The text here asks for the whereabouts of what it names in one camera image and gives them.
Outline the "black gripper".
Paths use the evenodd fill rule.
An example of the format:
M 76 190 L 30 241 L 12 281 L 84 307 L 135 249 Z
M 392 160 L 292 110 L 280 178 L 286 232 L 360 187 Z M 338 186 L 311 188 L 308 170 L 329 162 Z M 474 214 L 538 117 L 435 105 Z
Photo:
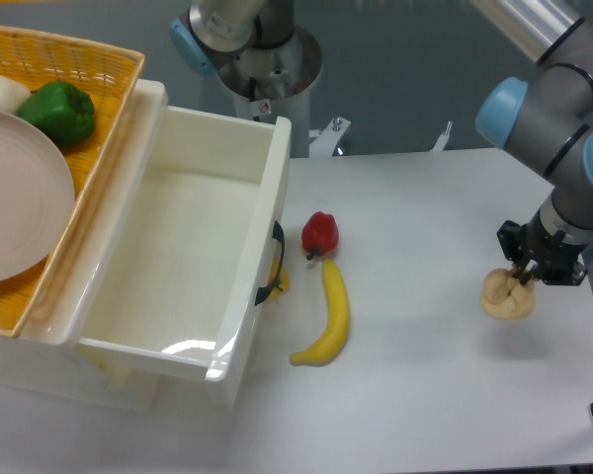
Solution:
M 523 286 L 530 280 L 579 286 L 587 275 L 587 269 L 579 262 L 585 246 L 565 242 L 562 230 L 549 234 L 536 219 L 524 225 L 506 220 L 496 235 L 505 259 L 512 264 L 509 276 L 521 276 Z

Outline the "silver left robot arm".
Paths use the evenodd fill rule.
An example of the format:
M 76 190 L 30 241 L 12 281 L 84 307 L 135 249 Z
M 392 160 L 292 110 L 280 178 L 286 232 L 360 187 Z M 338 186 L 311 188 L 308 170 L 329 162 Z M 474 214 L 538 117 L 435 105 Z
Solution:
M 333 154 L 349 124 L 335 118 L 310 133 L 310 92 L 322 71 L 322 50 L 296 25 L 292 1 L 194 1 L 172 20 L 169 35 L 192 70 L 218 77 L 238 118 L 289 119 L 294 157 Z

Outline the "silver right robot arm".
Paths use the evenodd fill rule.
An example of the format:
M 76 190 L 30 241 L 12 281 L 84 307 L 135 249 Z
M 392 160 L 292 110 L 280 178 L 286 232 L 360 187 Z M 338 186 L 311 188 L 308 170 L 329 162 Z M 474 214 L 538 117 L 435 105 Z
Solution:
M 593 241 L 593 24 L 564 1 L 473 5 L 542 70 L 532 83 L 503 80 L 475 119 L 482 137 L 553 186 L 529 223 L 502 224 L 502 252 L 521 284 L 578 286 Z

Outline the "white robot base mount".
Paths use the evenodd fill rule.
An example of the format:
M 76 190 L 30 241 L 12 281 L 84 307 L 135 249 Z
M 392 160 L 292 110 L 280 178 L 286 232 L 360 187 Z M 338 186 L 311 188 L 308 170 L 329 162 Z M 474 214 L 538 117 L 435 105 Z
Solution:
M 292 157 L 342 156 L 343 137 L 351 126 L 348 119 L 336 116 L 324 128 L 310 126 L 310 93 L 321 71 L 319 43 L 296 27 L 286 43 L 273 49 L 248 48 L 217 75 L 231 94 L 239 118 L 291 122 Z

